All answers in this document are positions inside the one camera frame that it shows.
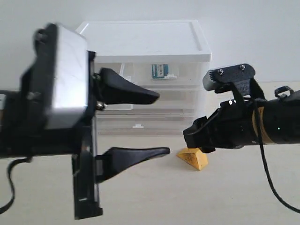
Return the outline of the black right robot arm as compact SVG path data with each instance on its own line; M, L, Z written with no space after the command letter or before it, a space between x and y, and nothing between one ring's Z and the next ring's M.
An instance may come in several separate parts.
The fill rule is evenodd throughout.
M274 100L246 100L243 107L234 99L220 103L210 117L196 119L183 131L187 147L210 153L216 148L240 149L258 145L257 118L263 144L299 143L300 92L283 86L275 93Z

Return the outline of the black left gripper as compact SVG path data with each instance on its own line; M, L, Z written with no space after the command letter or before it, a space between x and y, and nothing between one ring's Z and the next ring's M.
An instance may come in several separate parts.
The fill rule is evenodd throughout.
M71 155L73 173L74 217L86 219L101 216L98 183L102 183L139 163L171 153L168 147L131 149L111 147L97 155L96 141L96 79L89 76L89 106L74 127L43 130L28 135L18 130L1 130L0 156L14 158L7 167L12 197L1 207L6 212L14 203L15 187L12 170L20 163L30 163L33 157Z

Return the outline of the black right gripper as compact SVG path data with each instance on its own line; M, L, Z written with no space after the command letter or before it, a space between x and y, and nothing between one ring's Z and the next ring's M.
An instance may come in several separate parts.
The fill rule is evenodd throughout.
M251 100L244 101L243 108L237 103L222 102L212 115L194 120L183 131L186 145L188 148L200 148L203 152L255 145L252 114Z

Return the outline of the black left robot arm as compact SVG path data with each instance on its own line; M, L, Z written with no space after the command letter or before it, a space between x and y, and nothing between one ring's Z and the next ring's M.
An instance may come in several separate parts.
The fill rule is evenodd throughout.
M99 184L141 162L163 157L170 153L168 147L130 149L112 147L102 155L97 154L96 110L112 103L154 103L159 95L120 77L112 69L94 72L95 52L88 53L89 100L81 119L67 129L40 129L30 131L24 127L25 119L18 116L20 92L7 92L8 109L4 111L0 131L0 156L12 158L7 176L20 163L29 163L33 157L71 155L74 192L74 217L76 220L101 216Z

